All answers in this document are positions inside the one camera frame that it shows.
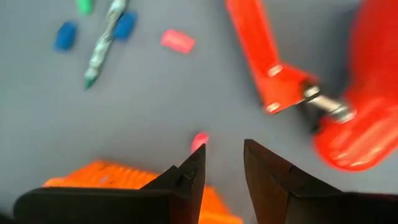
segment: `metal screw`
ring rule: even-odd
[[[275,65],[268,70],[268,76],[273,77],[282,71],[283,67],[281,65]]]
[[[279,103],[271,103],[270,105],[267,106],[267,111],[273,112],[274,110],[278,109],[279,107],[280,107]]]
[[[323,95],[312,99],[308,103],[325,110],[335,121],[339,123],[347,122],[355,117],[355,111],[353,111],[348,105]]]
[[[317,86],[313,86],[313,87],[307,89],[307,90],[304,92],[304,95],[305,95],[306,97],[311,97],[311,96],[313,96],[313,95],[319,93],[319,91],[320,91],[320,89],[319,89]]]

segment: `gray surface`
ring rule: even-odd
[[[83,91],[83,73],[104,27],[110,1],[79,16],[74,1],[0,1],[0,210],[22,193],[93,159],[109,158],[163,171],[189,155],[208,131],[207,182],[248,222],[252,206],[243,172],[243,139],[253,138],[342,190],[398,192],[390,178],[398,156],[347,174],[319,160],[294,109],[262,113],[244,57],[216,0],[132,1],[139,22],[127,43],[114,43],[102,76]],[[345,82],[348,21],[358,0],[268,0],[279,49],[316,73],[330,90]],[[67,54],[52,50],[55,32],[76,19]],[[160,46],[162,33],[195,37],[187,56]]]

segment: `blue object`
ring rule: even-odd
[[[138,14],[136,11],[124,12],[113,30],[116,40],[127,40],[136,24]]]
[[[75,43],[77,25],[74,22],[64,22],[57,32],[54,49],[60,51],[69,50]]]

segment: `pink eraser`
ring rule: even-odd
[[[197,134],[192,141],[191,153],[194,153],[199,147],[203,144],[207,144],[209,142],[209,135],[207,133],[199,133]]]
[[[195,45],[195,40],[187,34],[170,29],[163,34],[162,45],[187,54]]]

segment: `pen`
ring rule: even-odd
[[[113,40],[112,31],[125,8],[126,0],[114,0],[109,8],[108,15],[106,16],[108,24],[105,33],[98,39],[93,55],[90,58],[89,67],[85,73],[86,90],[94,84],[100,75],[101,67],[104,64],[106,54]]]

